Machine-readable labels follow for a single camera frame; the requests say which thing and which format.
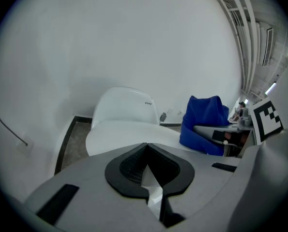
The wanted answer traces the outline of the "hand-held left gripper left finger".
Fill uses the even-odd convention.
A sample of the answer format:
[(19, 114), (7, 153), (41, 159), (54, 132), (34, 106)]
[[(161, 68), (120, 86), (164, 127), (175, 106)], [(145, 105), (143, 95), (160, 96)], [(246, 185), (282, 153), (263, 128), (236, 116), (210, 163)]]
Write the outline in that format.
[(145, 199), (121, 196), (105, 178), (107, 164), (130, 145), (79, 160), (39, 186), (25, 201), (37, 213), (65, 184), (79, 189), (55, 226), (66, 232), (160, 232), (163, 224)]

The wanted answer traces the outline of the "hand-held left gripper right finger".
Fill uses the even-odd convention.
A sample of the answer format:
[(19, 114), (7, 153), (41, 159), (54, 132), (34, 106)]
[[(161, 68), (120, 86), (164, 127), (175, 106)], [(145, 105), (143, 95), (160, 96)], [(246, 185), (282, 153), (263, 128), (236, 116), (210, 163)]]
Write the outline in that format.
[(148, 207), (166, 227), (205, 206), (233, 175), (240, 159), (155, 144), (147, 148)]

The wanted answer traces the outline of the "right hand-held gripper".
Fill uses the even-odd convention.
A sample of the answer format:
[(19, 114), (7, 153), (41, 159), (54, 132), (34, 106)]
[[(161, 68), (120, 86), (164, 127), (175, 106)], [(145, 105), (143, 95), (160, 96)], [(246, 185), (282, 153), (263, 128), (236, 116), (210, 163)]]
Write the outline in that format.
[[(241, 107), (230, 120), (229, 126), (199, 126), (193, 131), (205, 139), (225, 145), (224, 156), (242, 157), (247, 148), (263, 143), (268, 137), (283, 130), (283, 125), (274, 105), (268, 97), (250, 107)], [(225, 133), (246, 133), (247, 140), (243, 147), (228, 143)]]

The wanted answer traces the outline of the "person's right hand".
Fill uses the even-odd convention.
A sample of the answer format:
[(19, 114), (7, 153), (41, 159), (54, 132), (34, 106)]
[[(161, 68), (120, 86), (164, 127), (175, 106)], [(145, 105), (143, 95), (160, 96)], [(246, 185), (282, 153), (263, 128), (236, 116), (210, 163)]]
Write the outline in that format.
[(247, 140), (248, 134), (246, 133), (236, 133), (236, 132), (225, 132), (225, 140), (237, 147), (243, 147), (246, 140)]

